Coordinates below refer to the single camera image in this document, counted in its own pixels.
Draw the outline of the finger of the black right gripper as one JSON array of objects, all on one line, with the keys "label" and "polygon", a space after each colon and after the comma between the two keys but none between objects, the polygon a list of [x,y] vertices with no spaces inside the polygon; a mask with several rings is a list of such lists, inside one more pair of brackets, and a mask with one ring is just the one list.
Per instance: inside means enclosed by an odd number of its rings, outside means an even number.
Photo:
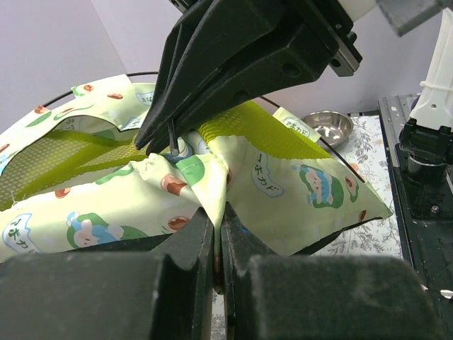
[{"label": "finger of the black right gripper", "polygon": [[233,56],[274,30],[281,1],[182,1],[183,15],[166,39],[151,106],[151,139],[168,138],[167,125]]}]

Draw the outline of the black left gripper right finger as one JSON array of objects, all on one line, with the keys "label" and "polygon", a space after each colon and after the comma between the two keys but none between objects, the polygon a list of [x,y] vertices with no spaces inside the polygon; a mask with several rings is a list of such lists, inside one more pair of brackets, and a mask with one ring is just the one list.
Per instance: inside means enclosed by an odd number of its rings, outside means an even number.
[{"label": "black left gripper right finger", "polygon": [[388,256],[280,256],[227,205],[228,339],[444,339],[414,270]]}]

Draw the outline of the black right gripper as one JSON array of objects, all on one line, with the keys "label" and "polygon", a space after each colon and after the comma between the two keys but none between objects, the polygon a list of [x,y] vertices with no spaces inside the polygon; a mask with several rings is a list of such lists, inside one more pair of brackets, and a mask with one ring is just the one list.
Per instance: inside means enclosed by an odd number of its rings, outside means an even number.
[{"label": "black right gripper", "polygon": [[[245,101],[316,81],[330,63],[340,77],[357,70],[352,17],[339,1],[173,1],[189,30],[179,49],[203,56],[219,50],[211,69],[221,72],[177,119],[177,136]],[[169,143],[151,139],[151,108],[135,140],[159,152]]]}]

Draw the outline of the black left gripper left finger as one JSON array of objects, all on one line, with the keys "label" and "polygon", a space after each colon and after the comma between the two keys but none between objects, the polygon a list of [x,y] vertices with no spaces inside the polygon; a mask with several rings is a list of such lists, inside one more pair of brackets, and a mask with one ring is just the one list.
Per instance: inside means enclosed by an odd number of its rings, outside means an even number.
[{"label": "black left gripper left finger", "polygon": [[208,339],[213,243],[199,209],[151,251],[12,257],[1,266],[1,338]]}]

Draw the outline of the green avocado print pet tent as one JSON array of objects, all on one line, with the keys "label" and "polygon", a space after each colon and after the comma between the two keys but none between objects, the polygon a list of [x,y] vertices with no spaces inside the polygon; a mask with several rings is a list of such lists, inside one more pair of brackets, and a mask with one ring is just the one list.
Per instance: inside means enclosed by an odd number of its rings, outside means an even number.
[{"label": "green avocado print pet tent", "polygon": [[146,154],[134,138],[155,85],[126,75],[75,86],[1,134],[1,258],[172,234],[226,205],[283,256],[317,252],[390,209],[284,108],[236,106]]}]

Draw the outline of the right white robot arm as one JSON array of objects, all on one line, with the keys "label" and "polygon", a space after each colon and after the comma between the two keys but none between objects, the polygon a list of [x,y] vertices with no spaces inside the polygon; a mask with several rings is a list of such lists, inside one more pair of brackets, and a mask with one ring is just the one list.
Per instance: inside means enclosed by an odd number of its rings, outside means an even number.
[{"label": "right white robot arm", "polygon": [[176,1],[181,15],[164,45],[138,149],[176,146],[189,129],[253,98],[316,81],[331,68],[350,77],[362,56],[354,22],[379,8],[398,35],[442,17],[420,97],[400,134],[423,166],[452,163],[451,1]]}]

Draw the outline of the loose steel pet bowl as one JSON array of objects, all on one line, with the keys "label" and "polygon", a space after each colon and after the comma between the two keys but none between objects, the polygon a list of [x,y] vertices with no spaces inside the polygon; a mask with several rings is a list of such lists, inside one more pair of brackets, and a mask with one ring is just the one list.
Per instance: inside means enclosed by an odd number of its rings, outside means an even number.
[{"label": "loose steel pet bowl", "polygon": [[310,113],[302,121],[320,134],[318,144],[325,150],[329,150],[328,145],[336,148],[347,142],[354,128],[349,116],[330,110]]}]

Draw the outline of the floral patterned tablecloth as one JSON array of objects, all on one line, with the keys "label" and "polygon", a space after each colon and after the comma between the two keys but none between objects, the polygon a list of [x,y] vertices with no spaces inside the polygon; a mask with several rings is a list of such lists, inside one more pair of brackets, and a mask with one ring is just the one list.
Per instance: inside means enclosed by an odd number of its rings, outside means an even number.
[{"label": "floral patterned tablecloth", "polygon": [[377,117],[351,118],[347,142],[329,150],[284,108],[257,123],[228,114],[206,134],[229,170],[226,199],[277,254],[401,256]]}]

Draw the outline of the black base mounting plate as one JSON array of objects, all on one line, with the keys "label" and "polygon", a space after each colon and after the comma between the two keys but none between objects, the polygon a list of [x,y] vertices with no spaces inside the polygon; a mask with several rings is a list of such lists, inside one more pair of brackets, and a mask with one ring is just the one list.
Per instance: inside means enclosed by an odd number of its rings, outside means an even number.
[{"label": "black base mounting plate", "polygon": [[452,182],[449,172],[435,185],[413,179],[420,170],[400,148],[399,134],[409,118],[416,95],[378,100],[398,233],[403,258],[422,280],[423,290],[452,302]]}]

